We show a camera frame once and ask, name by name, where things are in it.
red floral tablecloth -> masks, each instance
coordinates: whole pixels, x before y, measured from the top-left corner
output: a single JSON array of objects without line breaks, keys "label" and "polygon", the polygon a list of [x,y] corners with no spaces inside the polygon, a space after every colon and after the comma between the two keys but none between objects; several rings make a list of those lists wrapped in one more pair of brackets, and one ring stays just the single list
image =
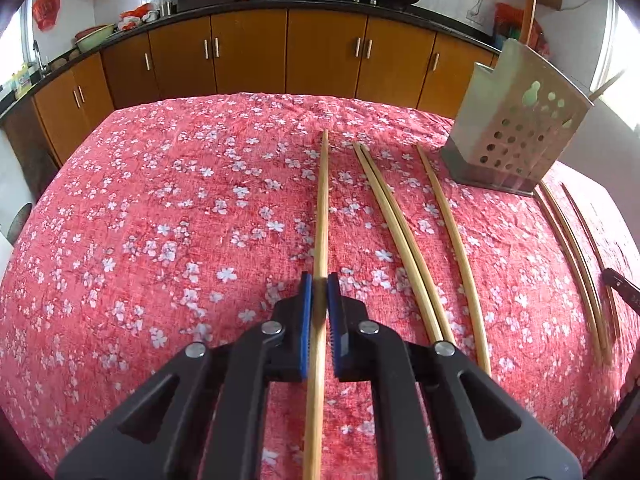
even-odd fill
[{"label": "red floral tablecloth", "polygon": [[[460,274],[414,144],[431,152],[460,226],[494,379],[584,467],[640,335],[594,365],[564,257],[533,199],[459,186],[437,149],[451,122],[416,110],[314,96],[237,94],[114,112],[34,209],[0,288],[0,408],[52,472],[67,450],[180,348],[232,341],[268,319],[312,269],[321,131],[330,131],[330,270],[344,294],[404,338],[427,343],[396,248],[351,147],[370,146],[440,287],[458,345],[474,354]],[[640,256],[607,192],[556,164],[546,181],[588,242],[559,183],[588,216],[606,264],[640,281]],[[340,384],[330,358],[324,478],[375,478],[368,385]],[[305,387],[274,384],[265,478],[298,478]]]}]

wooden cabinet door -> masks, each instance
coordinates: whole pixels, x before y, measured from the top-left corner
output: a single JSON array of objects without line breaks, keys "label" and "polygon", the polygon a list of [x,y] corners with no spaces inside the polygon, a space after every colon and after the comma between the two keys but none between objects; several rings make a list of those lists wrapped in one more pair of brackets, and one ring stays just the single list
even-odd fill
[{"label": "wooden cabinet door", "polygon": [[113,112],[113,102],[102,69],[100,53],[82,60],[71,70],[74,73],[82,111],[89,124],[89,129],[94,131]]},{"label": "wooden cabinet door", "polygon": [[116,109],[160,98],[147,33],[105,48],[102,65]]},{"label": "wooden cabinet door", "polygon": [[64,164],[91,131],[73,72],[63,72],[39,90],[35,101],[51,145]]},{"label": "wooden cabinet door", "polygon": [[418,110],[455,119],[474,72],[474,63],[489,66],[493,54],[446,34],[438,34]]},{"label": "wooden cabinet door", "polygon": [[415,108],[435,37],[430,30],[369,18],[356,97]]},{"label": "wooden cabinet door", "polygon": [[218,93],[284,93],[286,9],[215,14],[211,32]]},{"label": "wooden cabinet door", "polygon": [[289,10],[287,92],[355,97],[366,25],[362,14]]},{"label": "wooden cabinet door", "polygon": [[39,200],[56,176],[58,162],[33,99],[20,99],[2,119],[0,128],[6,132],[30,191]]},{"label": "wooden cabinet door", "polygon": [[208,16],[150,30],[149,42],[162,99],[216,93]]}]

chopstick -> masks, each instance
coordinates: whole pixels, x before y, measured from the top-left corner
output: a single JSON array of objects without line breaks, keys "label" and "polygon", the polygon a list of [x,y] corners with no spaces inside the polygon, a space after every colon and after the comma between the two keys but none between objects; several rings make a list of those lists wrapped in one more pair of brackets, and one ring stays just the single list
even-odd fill
[{"label": "chopstick", "polygon": [[326,357],[326,279],[329,248],[329,139],[322,132],[316,244],[314,248],[314,296],[311,312],[309,373],[306,382],[305,450],[302,478],[319,480],[322,459],[322,410],[324,409],[324,361]]},{"label": "chopstick", "polygon": [[525,0],[524,14],[522,17],[522,30],[520,31],[520,43],[529,44],[531,30],[533,29],[534,15],[536,13],[537,0]]},{"label": "chopstick", "polygon": [[400,229],[402,230],[402,234],[404,235],[404,238],[406,239],[406,242],[409,245],[409,249],[411,250],[411,254],[414,258],[415,264],[418,267],[418,272],[420,273],[422,282],[427,288],[427,293],[429,294],[431,305],[433,306],[433,310],[435,312],[436,318],[438,319],[438,324],[440,325],[442,336],[446,341],[449,341],[452,344],[456,344],[456,339],[453,335],[453,331],[451,330],[451,326],[449,325],[449,320],[447,319],[447,313],[445,312],[444,307],[440,302],[440,295],[438,294],[438,289],[436,288],[436,284],[434,283],[433,278],[431,277],[431,273],[429,272],[429,267],[427,267],[427,264],[425,263],[424,258],[422,257],[420,248],[418,247],[418,244],[415,241],[414,234],[411,232],[411,229],[409,228],[409,224],[406,222],[406,219],[404,218],[404,214],[402,213],[402,210],[400,209],[398,202],[396,202],[396,198],[394,197],[394,194],[391,192],[391,188],[388,186],[388,184],[385,181],[385,178],[382,176],[382,173],[376,166],[376,163],[374,162],[371,154],[369,153],[369,150],[365,146],[361,146],[361,149],[365,158],[367,159],[367,162],[369,163],[371,169],[373,170],[373,173],[376,176],[376,179],[378,180],[378,183],[380,184],[380,187],[382,188],[382,191],[384,192],[385,197],[388,200],[389,205],[391,206],[391,209],[394,215],[396,216],[396,219],[398,220],[398,223],[400,224]]},{"label": "chopstick", "polygon": [[544,195],[549,209],[553,212],[553,215],[558,222],[558,228],[560,232],[566,237],[566,241],[568,243],[567,249],[569,254],[575,259],[575,263],[577,266],[578,274],[584,284],[585,291],[588,297],[588,308],[587,312],[591,311],[591,315],[593,316],[596,331],[595,333],[598,336],[600,349],[602,350],[602,355],[607,364],[610,363],[611,360],[611,348],[609,345],[609,337],[607,335],[607,328],[605,325],[604,318],[602,317],[602,306],[600,305],[600,299],[595,290],[595,286],[593,284],[593,278],[591,277],[591,273],[587,267],[586,260],[584,259],[584,255],[582,254],[582,250],[578,245],[578,241],[575,238],[574,231],[571,229],[569,222],[567,221],[564,213],[560,209],[558,202],[556,202],[555,197],[552,195],[549,188],[546,184],[541,180],[539,184],[540,189],[542,190],[542,194]]},{"label": "chopstick", "polygon": [[593,93],[589,95],[589,101],[593,103],[596,99],[601,97],[604,94],[604,92],[609,90],[609,88],[613,85],[613,83],[615,83],[618,79],[620,79],[623,75],[625,75],[625,72],[626,72],[626,68],[623,68],[615,76],[611,77],[611,79],[605,81],[602,84],[602,86],[600,86],[598,89],[596,89]]},{"label": "chopstick", "polygon": [[[564,190],[564,194],[569,199],[571,206],[574,208],[575,214],[578,217],[578,220],[580,221],[580,225],[582,225],[584,233],[587,235],[587,239],[589,240],[591,249],[593,250],[593,253],[596,256],[596,261],[598,262],[598,266],[600,267],[600,272],[602,272],[606,268],[606,266],[604,264],[604,260],[602,259],[600,248],[596,243],[596,238],[593,236],[593,232],[591,231],[589,224],[587,224],[586,218],[582,214],[582,211],[580,211],[580,209],[578,208],[578,204],[576,203],[576,201],[574,200],[574,197],[569,192],[569,189],[567,188],[567,186],[565,186],[564,183],[562,183],[561,186],[562,186],[562,190]],[[614,338],[617,340],[620,338],[620,335],[622,334],[622,332],[620,332],[620,320],[618,319],[618,311],[616,310],[616,300],[613,297],[613,291],[609,286],[605,285],[604,290],[605,290],[605,294],[607,295],[607,301],[609,303],[609,314],[613,321]]]},{"label": "chopstick", "polygon": [[411,249],[409,248],[406,238],[404,238],[404,235],[402,234],[402,229],[398,222],[398,218],[396,218],[396,215],[394,214],[391,205],[385,196],[385,192],[383,191],[381,184],[377,180],[375,173],[371,169],[371,166],[369,165],[367,157],[364,155],[360,144],[358,142],[355,142],[353,144],[353,147],[355,149],[356,155],[358,156],[358,160],[362,165],[362,169],[367,175],[367,180],[369,181],[369,185],[373,190],[376,201],[378,202],[378,205],[382,210],[382,215],[389,227],[389,231],[391,232],[394,243],[396,244],[396,248],[400,253],[402,265],[404,266],[404,270],[406,270],[406,275],[409,278],[409,283],[411,283],[415,301],[418,304],[420,316],[422,317],[422,322],[424,323],[424,327],[427,331],[429,341],[432,344],[436,341],[441,341],[442,332],[440,330],[440,326],[438,325],[438,319],[436,318],[435,312],[433,310],[433,305],[431,304],[429,295],[427,294],[427,289],[424,285],[424,282],[422,281],[420,272],[418,272],[418,267],[415,263],[414,256],[411,252]]},{"label": "chopstick", "polygon": [[449,232],[449,238],[451,239],[451,243],[453,244],[453,250],[456,254],[456,259],[458,260],[458,266],[460,267],[462,285],[465,289],[466,301],[468,303],[469,314],[471,315],[471,326],[473,328],[474,339],[476,341],[476,355],[478,356],[478,365],[490,377],[491,361],[489,359],[489,345],[486,340],[486,331],[484,329],[484,317],[482,316],[482,308],[480,307],[478,290],[476,289],[476,282],[471,272],[469,260],[466,257],[465,247],[462,243],[462,238],[460,237],[460,232],[458,231],[456,221],[453,218],[453,213],[451,212],[451,208],[449,207],[449,202],[444,196],[444,192],[442,191],[442,187],[440,186],[440,182],[438,181],[438,177],[433,172],[433,168],[431,167],[429,160],[420,147],[420,144],[416,144],[416,146],[418,148],[418,154],[420,155],[420,159],[422,160],[424,169],[429,176],[431,188],[436,195],[436,200],[438,201],[438,206],[440,207],[440,212],[442,213],[442,218],[447,227],[447,231]]}]

